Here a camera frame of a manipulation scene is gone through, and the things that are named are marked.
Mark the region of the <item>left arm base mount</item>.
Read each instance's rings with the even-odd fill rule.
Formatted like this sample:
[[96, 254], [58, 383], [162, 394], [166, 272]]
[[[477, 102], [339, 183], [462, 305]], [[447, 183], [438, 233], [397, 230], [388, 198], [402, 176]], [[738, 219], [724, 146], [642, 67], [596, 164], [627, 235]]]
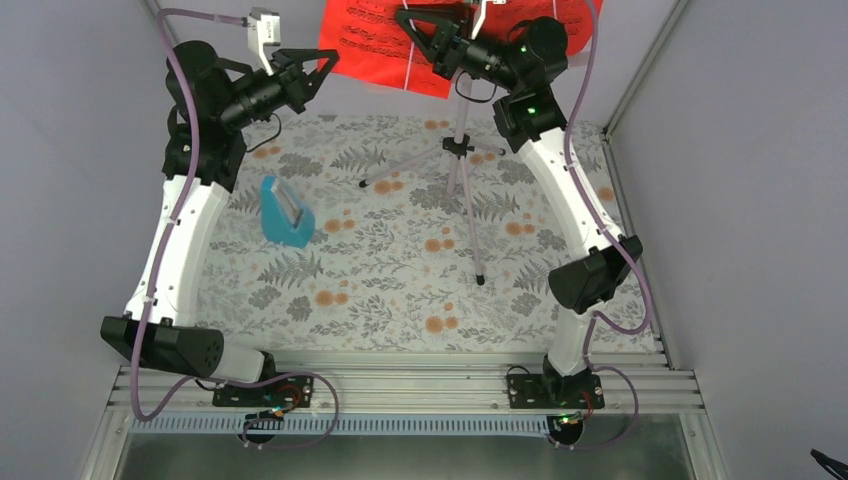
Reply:
[[259, 434], [259, 431], [271, 431], [282, 426], [286, 413], [298, 408], [308, 408], [314, 389], [314, 380], [308, 376], [293, 376], [274, 384], [260, 388], [243, 388], [224, 385], [213, 393], [212, 404], [218, 408], [248, 408], [243, 421], [246, 425], [252, 420], [262, 419], [248, 428], [246, 439], [257, 444], [271, 441], [274, 434]]

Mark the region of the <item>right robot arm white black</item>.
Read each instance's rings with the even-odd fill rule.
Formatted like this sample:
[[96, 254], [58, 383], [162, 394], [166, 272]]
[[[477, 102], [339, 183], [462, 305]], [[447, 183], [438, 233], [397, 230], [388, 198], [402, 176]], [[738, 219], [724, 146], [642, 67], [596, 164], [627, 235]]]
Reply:
[[626, 236], [591, 190], [574, 150], [573, 116], [554, 98], [553, 81], [568, 67], [566, 27], [550, 16], [514, 26], [515, 37], [480, 34], [484, 7], [400, 7], [396, 23], [445, 79], [467, 73], [502, 88], [494, 105], [499, 134], [534, 175], [571, 249], [570, 263], [553, 269], [548, 286], [560, 305], [554, 341], [537, 384], [544, 399], [565, 407], [598, 389], [589, 347], [603, 322], [624, 335], [651, 323], [653, 302], [638, 266], [643, 245]]

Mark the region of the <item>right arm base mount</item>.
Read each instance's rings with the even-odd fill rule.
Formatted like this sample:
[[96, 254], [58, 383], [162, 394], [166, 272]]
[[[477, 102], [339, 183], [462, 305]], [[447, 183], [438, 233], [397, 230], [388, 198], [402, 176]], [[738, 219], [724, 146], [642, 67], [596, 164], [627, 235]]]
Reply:
[[575, 447], [587, 420], [606, 405], [601, 379], [589, 370], [560, 377], [514, 366], [507, 370], [505, 380], [512, 409], [554, 410], [545, 420], [549, 442], [554, 446]]

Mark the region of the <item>red sheet music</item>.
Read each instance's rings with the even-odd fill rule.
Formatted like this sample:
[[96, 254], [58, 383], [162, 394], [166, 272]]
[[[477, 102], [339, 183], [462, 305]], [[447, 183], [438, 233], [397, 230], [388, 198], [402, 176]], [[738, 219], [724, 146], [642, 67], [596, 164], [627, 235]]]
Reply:
[[549, 16], [564, 24], [568, 35], [566, 55], [582, 52], [593, 33], [589, 5], [580, 0], [509, 0], [503, 5], [489, 7], [484, 30], [502, 39], [517, 23]]
[[399, 9], [424, 1], [332, 0], [325, 4], [319, 48], [334, 50], [332, 72], [368, 84], [446, 99], [451, 82], [432, 72], [395, 21]]

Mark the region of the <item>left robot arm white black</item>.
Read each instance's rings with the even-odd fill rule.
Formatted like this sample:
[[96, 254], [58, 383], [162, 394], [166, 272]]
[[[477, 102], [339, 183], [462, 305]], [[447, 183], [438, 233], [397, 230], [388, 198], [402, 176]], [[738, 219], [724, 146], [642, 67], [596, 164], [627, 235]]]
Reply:
[[160, 219], [133, 295], [100, 327], [102, 340], [121, 356], [140, 368], [239, 382], [255, 405], [276, 396], [268, 353], [198, 326], [201, 267], [247, 152], [243, 129], [282, 107], [303, 112], [338, 60], [333, 49], [279, 49], [264, 71], [224, 59], [200, 40], [170, 50], [165, 82], [175, 104]]

